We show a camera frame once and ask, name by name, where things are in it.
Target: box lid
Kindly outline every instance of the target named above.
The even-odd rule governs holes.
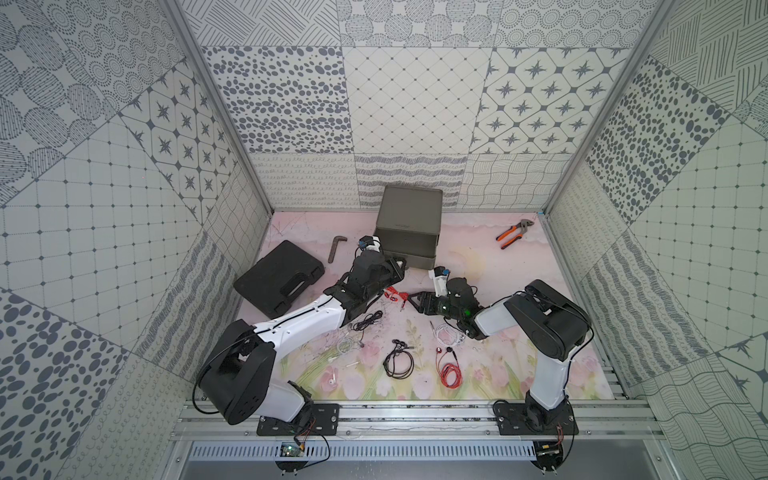
[[[440,234],[442,190],[387,185],[376,218],[377,228]]]

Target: patterned wall panel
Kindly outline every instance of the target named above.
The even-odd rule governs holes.
[[[621,216],[632,223],[727,115],[675,72],[648,57],[587,162]]]
[[[632,224],[713,348],[768,332],[767,145],[729,118]]]
[[[0,472],[54,478],[103,406],[128,351],[0,292]]]
[[[457,208],[540,209],[571,155],[470,155]]]
[[[761,0],[683,0],[651,55],[730,111],[768,75]]]
[[[733,111],[733,115],[768,137],[768,74]]]
[[[251,154],[272,206],[359,208],[355,156]]]
[[[549,220],[576,281],[627,229],[585,163],[574,170],[568,187],[549,213]]]
[[[25,4],[0,13],[0,204],[114,113],[72,50],[42,18],[40,25],[36,9]]]
[[[181,60],[174,31],[155,0],[41,3],[36,18],[55,28],[115,109]]]
[[[336,0],[342,45],[491,47],[503,0]]]
[[[130,348],[200,224],[119,118],[3,210],[0,281]]]
[[[183,0],[200,45],[341,45],[333,0]]]
[[[581,289],[630,384],[712,353],[629,230],[581,279]]]
[[[455,208],[466,156],[355,155],[361,207],[378,207],[387,184],[442,190],[443,208]]]
[[[144,478],[190,384],[128,351],[203,228],[232,302],[268,213],[155,1],[0,4],[0,476]]]
[[[253,266],[269,223],[270,214],[250,178],[235,163],[230,182],[208,215],[204,229],[214,237],[238,276]]]
[[[472,133],[483,154],[572,154],[629,49],[494,48]]]
[[[495,45],[631,48],[657,0],[506,0]]]
[[[357,154],[467,154],[489,49],[344,48]]]
[[[235,158],[208,96],[184,58],[118,112],[200,223],[227,185]]]
[[[351,153],[340,48],[203,48],[250,153]]]
[[[131,354],[57,478],[151,478],[192,384]]]
[[[647,398],[687,478],[751,480],[768,474],[768,427],[718,356],[634,389]]]
[[[240,305],[237,276],[203,230],[134,352],[191,382]]]

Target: polka dot pattern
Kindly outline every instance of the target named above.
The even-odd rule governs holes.
[[[339,48],[204,48],[251,153],[352,151]]]
[[[127,350],[6,290],[0,305],[4,471],[51,478],[101,407]]]
[[[587,162],[622,217],[632,223],[726,116],[717,104],[649,56]]]

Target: orange handle pliers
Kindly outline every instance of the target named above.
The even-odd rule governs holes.
[[[510,235],[512,233],[515,233],[515,235],[513,235],[511,239],[507,240],[502,245],[502,250],[504,250],[505,248],[507,248],[510,245],[512,245],[514,242],[520,240],[523,237],[523,234],[528,231],[528,227],[530,227],[531,225],[533,225],[532,221],[530,221],[530,220],[521,220],[520,223],[518,223],[517,225],[512,225],[511,227],[509,227],[509,230],[505,231],[504,233],[502,233],[501,235],[496,237],[496,241],[497,242],[501,241],[505,237],[507,237],[508,235]]]

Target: floral tablecloth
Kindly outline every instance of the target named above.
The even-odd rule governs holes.
[[[534,216],[443,214],[437,262],[448,267],[452,276],[465,276],[477,286],[481,305],[490,305],[537,278],[570,296],[538,222],[507,250],[498,248],[496,235],[522,218]],[[349,269],[357,239],[371,234],[375,224],[376,213],[279,212],[272,219],[260,256],[283,240],[291,240],[323,261],[325,275],[293,304],[302,306]],[[339,244],[336,260],[329,265],[328,252],[336,235],[344,235],[349,241]],[[432,290],[432,281],[425,270],[410,269],[395,288],[402,292]],[[420,315],[411,305],[402,308],[402,301],[395,303],[385,297],[369,311],[376,310],[382,310],[383,317],[366,329],[363,348],[357,345],[362,334],[343,327],[283,358],[275,365],[276,377],[297,382],[315,399],[523,399],[533,383],[536,349],[519,326],[482,341],[465,339],[456,346],[463,382],[457,389],[448,389],[441,384],[435,367],[435,349],[440,344],[433,327],[438,327],[442,318]],[[241,316],[252,323],[266,319],[245,301]],[[337,344],[345,336],[352,341],[344,343],[353,348],[342,354],[345,345],[340,352]],[[391,379],[384,372],[382,363],[394,346],[393,339],[415,347],[409,350],[415,368],[408,379]],[[445,361],[449,359],[452,356],[446,356]],[[396,362],[400,371],[408,359],[401,355]],[[573,399],[613,399],[592,346],[583,349],[571,366],[568,392]]]

